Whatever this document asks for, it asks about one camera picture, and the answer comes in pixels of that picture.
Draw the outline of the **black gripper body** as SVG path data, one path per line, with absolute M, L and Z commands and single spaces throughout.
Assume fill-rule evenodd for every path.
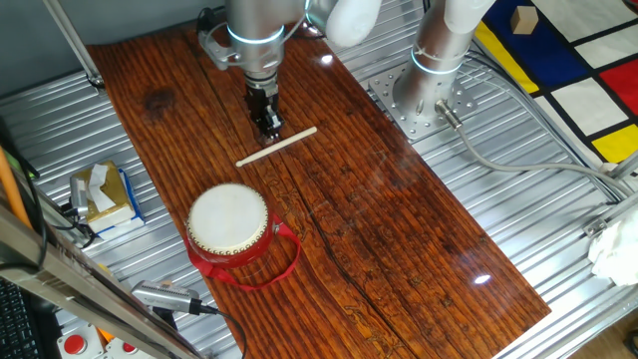
M 264 90 L 246 86 L 246 105 L 250 119 L 257 123 L 269 114 L 268 109 L 275 115 L 278 114 L 278 88 Z

